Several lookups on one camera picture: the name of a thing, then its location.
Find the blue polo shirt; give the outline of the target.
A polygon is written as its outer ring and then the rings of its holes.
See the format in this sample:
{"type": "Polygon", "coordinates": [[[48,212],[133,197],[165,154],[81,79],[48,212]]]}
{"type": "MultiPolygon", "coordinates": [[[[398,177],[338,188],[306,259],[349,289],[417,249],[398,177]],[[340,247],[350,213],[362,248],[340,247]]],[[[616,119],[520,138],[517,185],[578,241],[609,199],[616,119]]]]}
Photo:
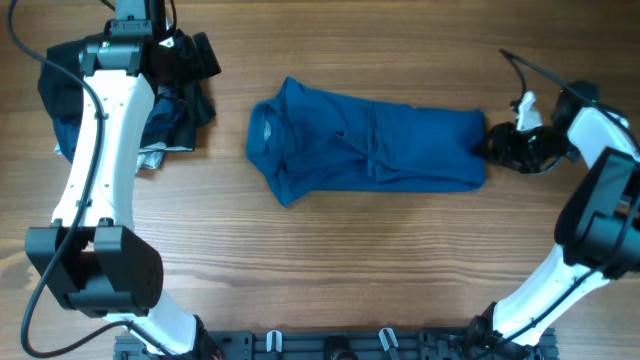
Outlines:
{"type": "Polygon", "coordinates": [[[308,87],[292,77],[250,115],[247,159],[289,206],[313,191],[465,192],[486,181],[484,114],[308,87]]]}

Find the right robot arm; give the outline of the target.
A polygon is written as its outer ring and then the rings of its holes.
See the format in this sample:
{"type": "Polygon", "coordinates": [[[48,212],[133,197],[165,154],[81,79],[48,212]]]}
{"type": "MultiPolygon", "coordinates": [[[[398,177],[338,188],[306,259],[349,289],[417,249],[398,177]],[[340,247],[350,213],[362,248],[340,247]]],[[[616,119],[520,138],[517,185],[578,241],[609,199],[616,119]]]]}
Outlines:
{"type": "Polygon", "coordinates": [[[511,295],[473,318],[467,354],[530,357],[573,305],[639,270],[639,143],[625,116],[598,97],[592,83],[564,85],[546,126],[535,94],[524,89],[512,103],[514,121],[491,129],[483,151],[503,166],[533,174],[552,157],[575,157],[589,171],[557,219],[549,255],[511,295]]]}

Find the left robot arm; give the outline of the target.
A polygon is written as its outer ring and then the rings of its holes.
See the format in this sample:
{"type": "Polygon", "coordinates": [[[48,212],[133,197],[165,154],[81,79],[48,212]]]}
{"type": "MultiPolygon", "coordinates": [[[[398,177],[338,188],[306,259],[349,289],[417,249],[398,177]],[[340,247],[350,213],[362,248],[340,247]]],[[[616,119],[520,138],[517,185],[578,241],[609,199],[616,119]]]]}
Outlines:
{"type": "Polygon", "coordinates": [[[83,92],[76,154],[51,223],[27,232],[25,251],[61,307],[123,327],[160,359],[219,359],[202,321],[163,288],[160,254],[134,231],[138,152],[157,89],[197,82],[220,68],[204,34],[182,58],[168,45],[173,2],[119,1],[102,34],[88,38],[71,75],[83,92]]]}

